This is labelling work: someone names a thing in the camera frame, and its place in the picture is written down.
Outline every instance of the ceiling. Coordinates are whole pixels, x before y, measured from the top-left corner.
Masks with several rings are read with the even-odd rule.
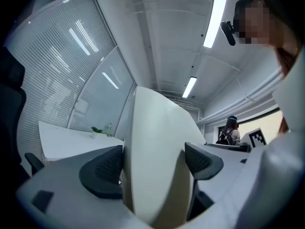
[[[223,20],[233,20],[237,1],[226,1]],[[203,47],[213,0],[133,0],[127,6],[138,16],[152,87],[163,93],[182,96],[196,76],[189,98],[204,103],[243,70],[257,48],[230,46],[220,29],[213,47]]]

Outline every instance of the office chair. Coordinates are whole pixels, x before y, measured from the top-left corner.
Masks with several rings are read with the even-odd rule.
[[[1,50],[0,63],[0,140],[4,153],[3,164],[10,169],[14,177],[13,189],[17,189],[29,175],[21,166],[21,157],[17,148],[17,127],[21,112],[25,105],[26,94],[21,89],[25,69],[10,54],[7,48]],[[33,154],[26,154],[32,166],[33,175],[44,167],[43,163]]]

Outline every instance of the window blinds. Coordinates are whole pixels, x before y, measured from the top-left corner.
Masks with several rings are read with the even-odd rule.
[[[94,0],[63,0],[26,21],[5,46],[26,70],[17,142],[29,172],[24,153],[41,157],[38,121],[67,127],[81,89],[115,43]]]

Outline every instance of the woman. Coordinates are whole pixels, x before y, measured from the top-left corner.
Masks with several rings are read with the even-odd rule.
[[[302,43],[287,25],[286,16],[277,13],[271,4],[268,0],[239,0],[235,6],[233,27],[241,42],[272,47],[286,77],[301,51]],[[287,130],[287,123],[282,119],[279,133]]]
[[[227,124],[225,125],[223,131],[219,135],[219,139],[216,143],[218,144],[229,144],[229,145],[235,145],[236,143],[240,142],[240,134],[237,130],[238,124],[237,124],[237,118],[235,116],[230,116],[227,120]],[[226,139],[226,136],[229,135],[232,139],[232,142],[230,139]]]

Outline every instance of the bottle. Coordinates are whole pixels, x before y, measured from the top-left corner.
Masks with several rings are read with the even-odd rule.
[[[107,129],[108,129],[108,131],[107,131],[107,136],[112,136],[111,134],[109,134],[109,132],[110,132],[110,130],[111,130],[111,126],[112,126],[112,124],[110,123],[109,126],[108,126],[108,128],[107,128]]]

